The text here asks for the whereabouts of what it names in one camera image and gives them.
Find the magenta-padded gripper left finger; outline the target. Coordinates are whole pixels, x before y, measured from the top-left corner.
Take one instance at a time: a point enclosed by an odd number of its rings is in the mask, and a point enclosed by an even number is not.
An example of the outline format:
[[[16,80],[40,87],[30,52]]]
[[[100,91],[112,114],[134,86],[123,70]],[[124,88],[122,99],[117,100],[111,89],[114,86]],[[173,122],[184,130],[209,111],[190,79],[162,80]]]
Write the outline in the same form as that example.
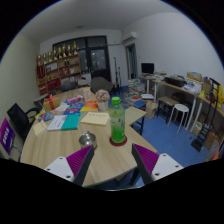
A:
[[[45,171],[81,186],[93,156],[94,147],[87,146],[68,157],[59,156]]]

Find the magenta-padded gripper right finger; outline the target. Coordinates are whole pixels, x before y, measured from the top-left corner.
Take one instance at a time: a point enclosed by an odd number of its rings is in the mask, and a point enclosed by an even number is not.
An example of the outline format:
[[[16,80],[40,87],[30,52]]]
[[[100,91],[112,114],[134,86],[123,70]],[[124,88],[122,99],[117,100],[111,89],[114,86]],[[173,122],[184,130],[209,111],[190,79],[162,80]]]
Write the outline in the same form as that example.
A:
[[[167,153],[158,155],[137,144],[132,144],[132,155],[145,185],[183,169],[183,166]]]

